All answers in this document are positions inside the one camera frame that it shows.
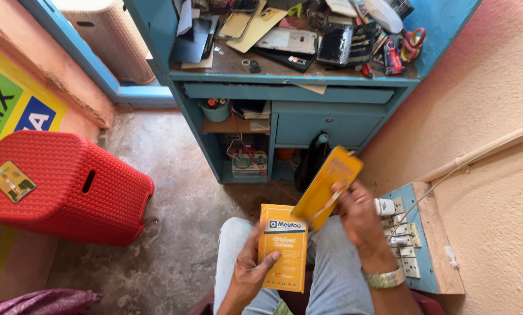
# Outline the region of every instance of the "wristwatch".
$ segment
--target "wristwatch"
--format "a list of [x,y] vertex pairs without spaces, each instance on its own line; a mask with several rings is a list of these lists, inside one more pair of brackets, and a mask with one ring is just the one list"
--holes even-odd
[[361,271],[363,272],[363,275],[365,275],[365,280],[370,288],[388,289],[405,282],[405,276],[400,267],[385,274],[366,274],[362,268]]

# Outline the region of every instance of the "hand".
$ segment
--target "hand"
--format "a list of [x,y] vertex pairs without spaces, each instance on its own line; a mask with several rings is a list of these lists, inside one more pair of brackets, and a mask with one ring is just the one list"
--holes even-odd
[[242,251],[234,264],[234,273],[229,290],[219,308],[218,314],[240,314],[244,307],[258,295],[263,280],[269,270],[275,265],[281,253],[272,251],[258,265],[258,242],[261,231],[266,223],[257,223],[248,236]]
[[[342,188],[341,183],[332,186],[336,192]],[[343,228],[358,249],[364,271],[394,271],[398,266],[384,236],[370,191],[360,181],[354,181],[348,190],[339,195],[337,201]]]

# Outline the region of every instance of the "man's left hand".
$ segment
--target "man's left hand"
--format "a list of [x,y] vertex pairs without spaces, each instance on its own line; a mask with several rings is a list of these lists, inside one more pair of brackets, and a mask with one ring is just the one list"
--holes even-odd
[[257,264],[259,235],[265,230],[265,226],[266,223],[256,224],[238,254],[229,290],[218,311],[219,315],[240,314],[258,295],[265,275],[281,257],[279,251],[272,251],[259,265]]

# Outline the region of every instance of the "scissors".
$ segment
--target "scissors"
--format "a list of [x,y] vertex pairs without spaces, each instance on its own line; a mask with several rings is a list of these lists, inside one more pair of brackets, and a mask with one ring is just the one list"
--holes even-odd
[[400,57],[404,63],[412,62],[419,51],[421,51],[421,44],[425,39],[425,29],[423,27],[410,32],[402,30],[400,38],[402,39],[402,51]]

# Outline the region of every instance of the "person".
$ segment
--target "person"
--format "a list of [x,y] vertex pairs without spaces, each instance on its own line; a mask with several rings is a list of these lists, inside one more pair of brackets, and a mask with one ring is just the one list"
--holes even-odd
[[[332,190],[341,188],[336,183]],[[353,182],[338,197],[339,214],[330,216],[309,239],[307,261],[314,261],[315,266],[307,314],[422,314],[403,276],[397,273],[401,270],[384,237],[373,199],[361,182]],[[279,251],[274,251],[257,264],[258,239],[263,230],[264,224],[254,226],[240,218],[230,218],[223,224],[214,314],[290,314],[277,290],[261,286],[280,257]],[[380,285],[385,276],[394,274],[396,283]]]

